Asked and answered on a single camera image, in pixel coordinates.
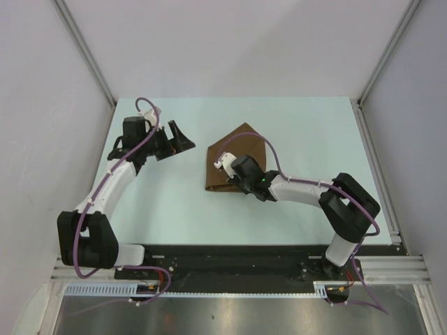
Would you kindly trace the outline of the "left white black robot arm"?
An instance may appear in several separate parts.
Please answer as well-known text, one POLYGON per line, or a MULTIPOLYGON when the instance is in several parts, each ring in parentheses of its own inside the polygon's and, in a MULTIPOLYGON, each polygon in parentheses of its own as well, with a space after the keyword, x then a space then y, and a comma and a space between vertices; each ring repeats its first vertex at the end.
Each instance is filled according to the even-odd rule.
POLYGON ((57 218, 64 265, 94 269, 130 266, 131 272, 141 279, 153 274, 154 261, 145 256, 144 246, 118 242, 110 219, 124 191, 149 157, 161 161, 195 147, 175 121, 169 121, 168 127, 171 138, 157 124, 156 117, 123 120, 123 133, 107 156, 102 180, 73 211, 63 211, 57 218))

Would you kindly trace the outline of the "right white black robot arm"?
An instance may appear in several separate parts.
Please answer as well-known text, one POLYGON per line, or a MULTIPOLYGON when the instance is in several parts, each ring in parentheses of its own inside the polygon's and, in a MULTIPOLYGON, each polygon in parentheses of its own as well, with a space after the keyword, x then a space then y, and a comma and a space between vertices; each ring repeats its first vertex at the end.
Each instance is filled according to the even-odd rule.
POLYGON ((250 156, 236 157, 228 152, 214 166, 226 173, 227 182, 262 202, 297 202, 321 209, 335 232, 321 258, 322 272, 330 280, 345 275, 347 262, 360 248, 381 210, 379 203, 347 173, 329 182, 287 178, 278 170, 263 171, 250 156))

